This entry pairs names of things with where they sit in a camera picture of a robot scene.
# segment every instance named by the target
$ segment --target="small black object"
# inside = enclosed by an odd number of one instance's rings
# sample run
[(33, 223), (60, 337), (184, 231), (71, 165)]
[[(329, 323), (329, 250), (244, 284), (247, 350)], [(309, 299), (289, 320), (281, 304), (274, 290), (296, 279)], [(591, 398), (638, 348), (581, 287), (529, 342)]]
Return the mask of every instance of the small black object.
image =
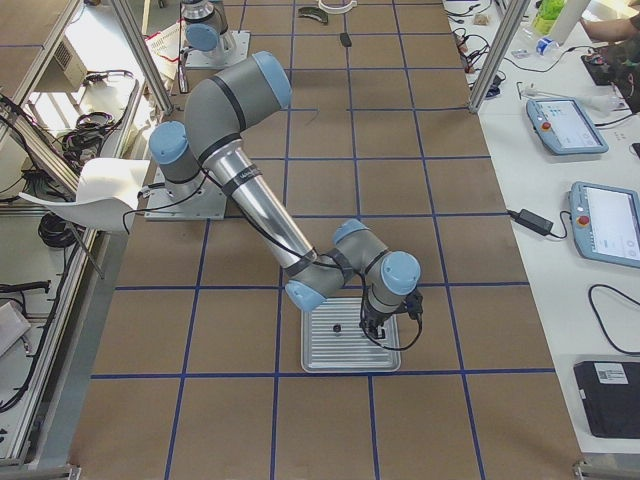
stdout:
[(508, 212), (509, 216), (511, 216), (516, 223), (519, 223), (523, 227), (527, 227), (529, 230), (533, 230), (543, 237), (546, 237), (551, 233), (553, 222), (546, 218), (542, 218), (540, 215), (536, 215), (524, 208), (520, 210), (519, 213), (514, 212), (513, 210), (509, 210)]
[(329, 14), (318, 7), (300, 7), (298, 9), (298, 17), (311, 18), (323, 25), (329, 23)]
[(640, 363), (588, 361), (573, 371), (591, 433), (640, 438)]
[(352, 45), (351, 37), (347, 32), (342, 32), (340, 34), (340, 43), (342, 44), (343, 47), (347, 47), (347, 48)]

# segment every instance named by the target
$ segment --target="metal post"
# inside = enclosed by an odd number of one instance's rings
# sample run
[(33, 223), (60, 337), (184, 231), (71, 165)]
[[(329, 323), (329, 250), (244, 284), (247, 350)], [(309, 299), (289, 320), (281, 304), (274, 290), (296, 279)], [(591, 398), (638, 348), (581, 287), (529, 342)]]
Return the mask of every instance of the metal post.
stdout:
[(480, 75), (473, 85), (471, 90), (471, 96), (469, 97), (469, 111), (471, 113), (478, 113), (480, 105), (484, 101), (484, 98), (489, 91), (489, 87), (493, 83), (493, 78), (500, 68), (500, 63), (504, 59), (507, 48), (513, 39), (514, 35), (520, 27), (522, 16), (527, 11), (530, 0), (514, 0), (509, 3), (509, 7), (500, 22), (498, 32), (493, 40), (487, 59), (482, 65)]
[(136, 58), (145, 79), (149, 83), (149, 88), (153, 96), (160, 104), (165, 115), (169, 115), (173, 111), (173, 104), (169, 99), (169, 93), (164, 88), (158, 67), (156, 67), (156, 64), (153, 62), (147, 44), (140, 34), (129, 3), (127, 0), (111, 0), (111, 4), (116, 12), (124, 36), (129, 43), (129, 47), (131, 47), (133, 56)]

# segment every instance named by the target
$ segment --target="power adapter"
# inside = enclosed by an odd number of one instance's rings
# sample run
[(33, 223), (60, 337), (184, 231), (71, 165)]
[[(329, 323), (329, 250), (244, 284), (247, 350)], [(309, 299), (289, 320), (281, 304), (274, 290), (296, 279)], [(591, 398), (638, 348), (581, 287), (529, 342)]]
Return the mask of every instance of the power adapter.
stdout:
[(551, 233), (553, 222), (546, 218), (542, 218), (540, 215), (536, 215), (524, 208), (520, 210), (520, 212), (515, 212), (513, 210), (507, 210), (507, 212), (509, 212), (509, 216), (513, 218), (516, 223), (519, 223), (529, 230), (533, 230), (538, 235), (546, 237)]

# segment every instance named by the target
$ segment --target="label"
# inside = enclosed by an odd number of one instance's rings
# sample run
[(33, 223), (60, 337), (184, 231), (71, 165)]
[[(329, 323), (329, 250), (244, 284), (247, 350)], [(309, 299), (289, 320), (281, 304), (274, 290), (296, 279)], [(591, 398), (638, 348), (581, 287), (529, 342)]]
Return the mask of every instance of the label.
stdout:
[(628, 385), (627, 375), (621, 363), (594, 363), (600, 383), (611, 385)]

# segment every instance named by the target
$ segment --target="robotic arm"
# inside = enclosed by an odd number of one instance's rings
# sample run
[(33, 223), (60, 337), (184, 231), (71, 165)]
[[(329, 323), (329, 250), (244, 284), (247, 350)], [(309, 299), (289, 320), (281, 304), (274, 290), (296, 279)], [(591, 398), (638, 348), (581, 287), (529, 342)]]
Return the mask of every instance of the robotic arm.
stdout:
[(207, 178), (218, 185), (265, 238), (290, 279), (287, 294), (303, 311), (358, 275), (365, 286), (360, 326), (370, 339), (379, 338), (379, 327), (396, 312), (420, 320), (420, 265), (412, 255), (390, 251), (358, 220), (345, 222), (333, 235), (335, 248), (318, 254), (244, 153), (240, 133), (286, 108), (290, 98), (284, 70), (267, 52), (202, 81), (187, 100), (184, 125), (164, 123), (151, 136), (166, 188), (180, 201)]

